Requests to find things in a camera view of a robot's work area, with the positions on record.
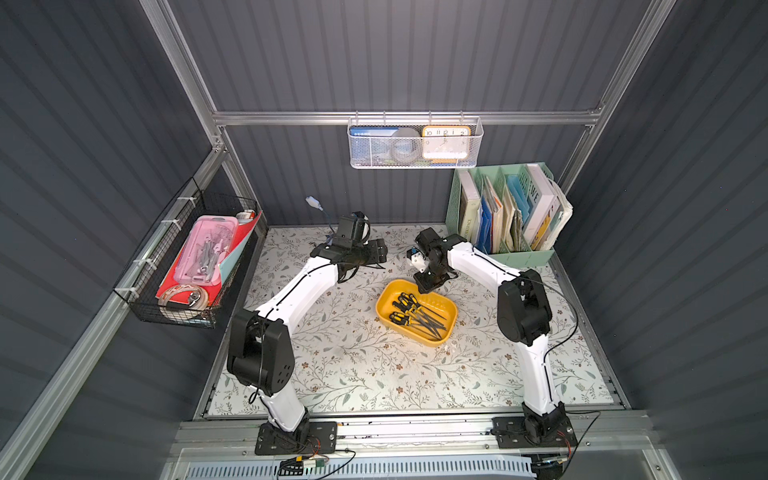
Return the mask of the yellow storage tray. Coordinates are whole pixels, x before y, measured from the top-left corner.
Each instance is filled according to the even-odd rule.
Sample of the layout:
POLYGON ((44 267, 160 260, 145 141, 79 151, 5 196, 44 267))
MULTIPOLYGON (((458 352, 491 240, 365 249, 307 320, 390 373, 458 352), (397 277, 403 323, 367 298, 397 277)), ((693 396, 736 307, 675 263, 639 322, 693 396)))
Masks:
POLYGON ((415 283, 396 279, 376 302, 379 320, 423 345, 437 347, 450 337, 458 318, 456 304, 437 293, 421 294, 415 283))

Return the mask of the yellow black file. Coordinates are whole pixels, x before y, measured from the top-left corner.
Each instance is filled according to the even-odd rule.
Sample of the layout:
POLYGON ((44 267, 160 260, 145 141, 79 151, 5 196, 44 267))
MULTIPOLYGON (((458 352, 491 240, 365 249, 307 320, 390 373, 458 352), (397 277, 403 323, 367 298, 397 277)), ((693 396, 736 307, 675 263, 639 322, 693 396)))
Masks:
POLYGON ((422 309, 430 312, 431 314, 434 314, 442 319, 444 319, 444 316, 440 313, 438 313, 436 310, 431 309, 430 307, 426 306, 425 304, 422 304, 418 301, 418 297, 413 293, 407 293, 407 292, 401 292, 398 295, 398 302, 400 305, 403 306, 404 312, 411 311, 411 310, 417 310, 422 309))
POLYGON ((445 329, 442 323, 423 313, 418 306, 400 301, 394 301, 392 306, 395 311, 389 315, 389 320, 397 325, 417 325, 427 330, 436 331, 445 329))

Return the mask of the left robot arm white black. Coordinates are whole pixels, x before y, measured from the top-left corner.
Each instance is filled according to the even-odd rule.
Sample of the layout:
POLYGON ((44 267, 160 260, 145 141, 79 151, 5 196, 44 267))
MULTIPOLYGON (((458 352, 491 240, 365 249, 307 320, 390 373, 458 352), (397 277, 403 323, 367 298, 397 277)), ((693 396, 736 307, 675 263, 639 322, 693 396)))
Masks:
POLYGON ((387 260, 387 254, 382 239, 349 246, 319 245, 275 296, 253 312, 246 310, 232 319, 227 371, 255 391, 273 429, 294 434, 308 423, 308 411, 291 382, 295 369, 292 335, 300 321, 348 272, 377 266, 387 260))

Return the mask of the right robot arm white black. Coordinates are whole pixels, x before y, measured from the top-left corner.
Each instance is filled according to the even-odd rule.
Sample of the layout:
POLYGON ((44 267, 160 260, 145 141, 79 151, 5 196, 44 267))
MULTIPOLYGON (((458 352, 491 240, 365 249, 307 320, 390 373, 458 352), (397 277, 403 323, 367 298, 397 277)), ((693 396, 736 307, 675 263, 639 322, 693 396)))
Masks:
POLYGON ((552 309, 540 275, 506 266, 463 237, 422 230, 407 257, 415 283, 430 293, 463 273, 496 295, 497 325, 516 350, 524 387, 523 425, 534 444, 567 429, 565 406, 557 394, 548 359, 552 309))

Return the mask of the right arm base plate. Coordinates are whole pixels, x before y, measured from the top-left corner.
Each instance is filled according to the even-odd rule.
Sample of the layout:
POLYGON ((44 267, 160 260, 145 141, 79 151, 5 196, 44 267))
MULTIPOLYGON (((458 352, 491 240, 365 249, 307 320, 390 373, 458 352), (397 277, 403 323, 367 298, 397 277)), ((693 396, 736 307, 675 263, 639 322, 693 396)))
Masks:
POLYGON ((575 448, 578 443, 570 420, 559 415, 494 417, 490 435, 500 449, 575 448))

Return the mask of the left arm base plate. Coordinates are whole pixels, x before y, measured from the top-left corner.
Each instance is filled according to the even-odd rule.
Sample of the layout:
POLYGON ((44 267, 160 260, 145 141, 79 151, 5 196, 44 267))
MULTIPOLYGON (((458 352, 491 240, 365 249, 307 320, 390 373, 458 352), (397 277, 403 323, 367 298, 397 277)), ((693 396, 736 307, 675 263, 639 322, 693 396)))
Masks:
POLYGON ((254 454, 257 456, 330 454, 336 450, 338 424, 304 422, 294 432, 285 432, 270 423, 260 426, 254 454))

